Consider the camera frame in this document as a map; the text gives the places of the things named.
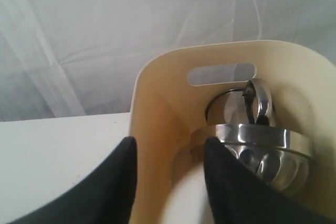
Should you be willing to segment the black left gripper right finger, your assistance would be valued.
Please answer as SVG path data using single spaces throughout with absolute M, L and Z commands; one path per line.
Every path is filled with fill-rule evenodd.
M 215 223 L 335 223 L 264 184 L 216 137 L 205 142 L 204 176 Z

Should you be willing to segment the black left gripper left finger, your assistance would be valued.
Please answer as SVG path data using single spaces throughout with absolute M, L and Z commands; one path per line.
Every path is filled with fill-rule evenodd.
M 137 179 L 137 143 L 127 136 L 79 184 L 13 223 L 129 223 Z

